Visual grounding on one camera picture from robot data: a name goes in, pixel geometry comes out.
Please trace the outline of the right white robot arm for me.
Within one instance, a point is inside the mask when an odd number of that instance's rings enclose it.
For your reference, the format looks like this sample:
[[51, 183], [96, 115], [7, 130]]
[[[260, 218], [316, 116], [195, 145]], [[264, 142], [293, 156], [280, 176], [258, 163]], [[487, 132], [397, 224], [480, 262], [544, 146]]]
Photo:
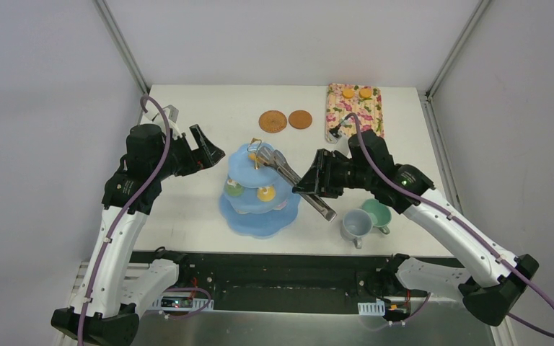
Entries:
[[363, 189], [432, 235], [460, 262], [447, 267], [422, 262], [406, 254], [391, 256], [377, 275], [373, 291], [396, 296], [404, 290], [422, 290], [464, 305], [476, 319], [497, 327], [526, 289], [509, 266], [530, 279], [539, 264], [529, 254], [516, 256], [474, 228], [466, 231], [433, 182], [409, 164], [396, 164], [385, 140], [371, 130], [348, 139], [350, 156], [319, 149], [311, 167], [294, 185], [301, 195], [338, 198], [344, 189]]

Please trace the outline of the green cupcake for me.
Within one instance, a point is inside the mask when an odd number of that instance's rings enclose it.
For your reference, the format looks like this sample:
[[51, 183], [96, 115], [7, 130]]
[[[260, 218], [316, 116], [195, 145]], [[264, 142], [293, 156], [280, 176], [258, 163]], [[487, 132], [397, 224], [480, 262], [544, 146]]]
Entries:
[[228, 196], [239, 197], [245, 191], [245, 188], [233, 179], [228, 179], [224, 185], [224, 191]]

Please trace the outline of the smooth wooden coaster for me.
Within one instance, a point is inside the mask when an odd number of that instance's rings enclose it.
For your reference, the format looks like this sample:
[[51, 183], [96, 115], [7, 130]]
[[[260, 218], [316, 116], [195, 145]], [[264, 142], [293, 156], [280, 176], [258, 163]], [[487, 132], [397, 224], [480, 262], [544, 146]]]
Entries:
[[312, 124], [312, 115], [306, 110], [295, 110], [288, 117], [289, 125], [303, 130]]

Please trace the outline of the orange round biscuit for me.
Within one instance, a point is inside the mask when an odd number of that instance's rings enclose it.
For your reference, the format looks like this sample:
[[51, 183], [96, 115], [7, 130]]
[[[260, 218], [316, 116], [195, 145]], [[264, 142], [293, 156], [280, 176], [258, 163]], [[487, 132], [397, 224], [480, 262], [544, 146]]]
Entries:
[[370, 99], [373, 96], [373, 89], [372, 88], [360, 88], [359, 89], [359, 98], [360, 99]]
[[353, 89], [343, 89], [341, 94], [345, 99], [351, 99], [356, 95]]

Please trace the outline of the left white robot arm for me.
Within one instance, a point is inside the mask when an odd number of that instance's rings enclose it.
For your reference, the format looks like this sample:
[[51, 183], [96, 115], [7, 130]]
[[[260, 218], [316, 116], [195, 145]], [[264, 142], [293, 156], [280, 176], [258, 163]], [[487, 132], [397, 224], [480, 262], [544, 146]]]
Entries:
[[136, 240], [162, 191], [162, 181], [216, 166], [225, 153], [198, 125], [197, 148], [176, 127], [177, 108], [163, 107], [149, 123], [134, 126], [126, 153], [106, 182], [97, 242], [69, 306], [56, 309], [51, 325], [82, 345], [130, 345], [144, 313], [171, 288], [185, 290], [191, 272], [180, 260], [155, 259], [139, 278], [125, 282]]

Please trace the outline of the yellow frosted donut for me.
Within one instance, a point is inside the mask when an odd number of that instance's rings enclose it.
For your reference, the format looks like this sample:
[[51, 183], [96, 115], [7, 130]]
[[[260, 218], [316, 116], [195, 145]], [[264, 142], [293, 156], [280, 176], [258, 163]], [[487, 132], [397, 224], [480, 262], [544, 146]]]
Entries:
[[257, 198], [262, 202], [270, 202], [276, 197], [276, 189], [274, 186], [259, 187], [257, 189]]

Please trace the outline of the metal serving tongs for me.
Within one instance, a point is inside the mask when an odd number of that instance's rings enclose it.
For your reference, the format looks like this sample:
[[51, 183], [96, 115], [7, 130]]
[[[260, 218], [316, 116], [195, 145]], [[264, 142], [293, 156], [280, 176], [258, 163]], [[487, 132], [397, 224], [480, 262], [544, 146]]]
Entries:
[[[260, 146], [255, 150], [256, 160], [263, 166], [275, 170], [292, 187], [295, 187], [302, 178], [290, 167], [286, 157], [276, 149]], [[326, 221], [331, 222], [337, 213], [321, 198], [316, 195], [299, 195], [310, 204]]]

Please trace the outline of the grey-blue ceramic mug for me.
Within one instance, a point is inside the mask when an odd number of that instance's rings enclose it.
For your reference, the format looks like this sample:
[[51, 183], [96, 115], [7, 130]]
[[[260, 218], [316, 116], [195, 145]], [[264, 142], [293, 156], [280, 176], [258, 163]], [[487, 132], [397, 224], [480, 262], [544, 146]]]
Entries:
[[363, 238], [371, 233], [374, 223], [371, 216], [362, 209], [352, 209], [342, 218], [340, 235], [352, 243], [356, 249], [363, 246]]

